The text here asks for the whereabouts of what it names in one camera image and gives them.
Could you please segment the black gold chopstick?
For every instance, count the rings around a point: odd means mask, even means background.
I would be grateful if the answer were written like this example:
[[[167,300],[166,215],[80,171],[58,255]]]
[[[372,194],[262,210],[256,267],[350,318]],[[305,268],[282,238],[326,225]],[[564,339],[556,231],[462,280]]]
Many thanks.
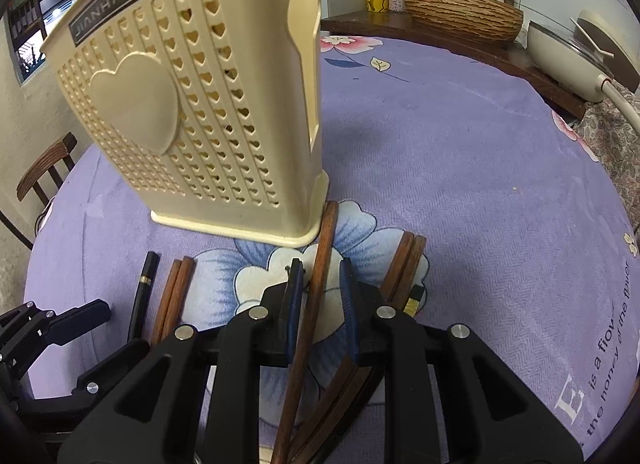
[[[426,299],[426,289],[422,285],[414,285],[410,291],[409,297],[406,301],[404,312],[409,317],[415,317],[416,314],[424,306]]]

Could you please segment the floral cloth on chair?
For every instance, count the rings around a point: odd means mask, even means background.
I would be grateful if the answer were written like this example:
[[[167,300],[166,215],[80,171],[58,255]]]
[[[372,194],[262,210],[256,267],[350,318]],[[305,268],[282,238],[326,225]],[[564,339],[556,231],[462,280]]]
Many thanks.
[[[587,103],[575,131],[608,172],[639,235],[639,135],[608,98]]]

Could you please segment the window with sliding frame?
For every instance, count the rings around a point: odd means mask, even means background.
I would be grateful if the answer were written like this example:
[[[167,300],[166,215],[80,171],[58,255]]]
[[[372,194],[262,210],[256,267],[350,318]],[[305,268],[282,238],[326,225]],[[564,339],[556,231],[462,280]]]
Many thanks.
[[[10,57],[19,84],[46,60],[41,47],[76,0],[10,0],[3,14]]]

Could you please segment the cream pan with lid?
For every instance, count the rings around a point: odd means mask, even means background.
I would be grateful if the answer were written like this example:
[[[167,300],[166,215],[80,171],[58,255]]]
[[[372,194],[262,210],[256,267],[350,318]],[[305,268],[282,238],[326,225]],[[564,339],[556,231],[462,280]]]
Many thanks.
[[[597,54],[566,34],[559,34],[533,20],[528,23],[527,48],[534,63],[561,86],[590,103],[608,98],[639,134],[639,115],[614,86],[614,77],[603,57],[611,55],[597,49]]]

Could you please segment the purple floral tablecloth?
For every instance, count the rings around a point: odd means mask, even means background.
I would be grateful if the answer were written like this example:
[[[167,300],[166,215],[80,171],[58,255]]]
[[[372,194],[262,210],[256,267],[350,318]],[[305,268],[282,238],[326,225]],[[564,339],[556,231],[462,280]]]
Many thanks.
[[[358,38],[321,47],[322,164],[340,205],[332,257],[380,285],[405,232],[426,239],[418,320],[468,325],[593,454],[624,414],[639,367],[639,254],[602,155],[521,79],[441,49]],[[66,311],[96,299],[110,322],[29,371],[39,398],[127,339],[144,258],[157,276],[191,257],[183,321],[207,329],[258,305],[314,247],[166,228],[96,147],[79,158],[30,256],[26,296]]]

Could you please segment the wooden chair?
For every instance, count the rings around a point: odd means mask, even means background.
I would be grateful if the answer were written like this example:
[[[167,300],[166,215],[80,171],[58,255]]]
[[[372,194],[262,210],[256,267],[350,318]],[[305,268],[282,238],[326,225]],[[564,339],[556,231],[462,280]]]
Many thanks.
[[[43,190],[40,179],[48,175],[55,187],[59,190],[62,187],[63,179],[58,172],[56,165],[63,163],[67,172],[71,172],[75,167],[72,153],[77,145],[77,139],[72,132],[67,132],[62,138],[56,140],[45,150],[27,169],[16,187],[16,198],[23,202],[29,192],[34,192],[43,205],[47,205],[51,198]]]

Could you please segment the cream plastic utensil holder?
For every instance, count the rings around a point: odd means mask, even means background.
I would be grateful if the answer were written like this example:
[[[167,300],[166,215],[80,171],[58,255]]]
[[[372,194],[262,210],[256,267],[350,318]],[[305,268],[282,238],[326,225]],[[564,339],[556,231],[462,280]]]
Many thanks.
[[[76,0],[43,42],[66,101],[154,221],[317,235],[320,0]]]

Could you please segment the rice cooker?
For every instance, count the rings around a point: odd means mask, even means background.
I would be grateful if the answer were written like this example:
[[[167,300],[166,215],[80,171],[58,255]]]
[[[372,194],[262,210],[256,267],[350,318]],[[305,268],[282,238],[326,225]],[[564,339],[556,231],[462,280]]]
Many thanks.
[[[574,38],[603,60],[617,82],[630,92],[636,92],[639,88],[639,63],[622,35],[602,16],[589,10],[582,10],[575,23]]]

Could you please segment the woven basket sink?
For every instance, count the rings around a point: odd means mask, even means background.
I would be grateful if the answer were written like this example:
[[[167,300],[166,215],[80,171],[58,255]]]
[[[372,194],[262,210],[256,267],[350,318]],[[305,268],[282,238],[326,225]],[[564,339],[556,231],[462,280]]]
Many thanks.
[[[497,0],[404,0],[407,13],[420,24],[461,39],[508,44],[521,31],[524,14]]]

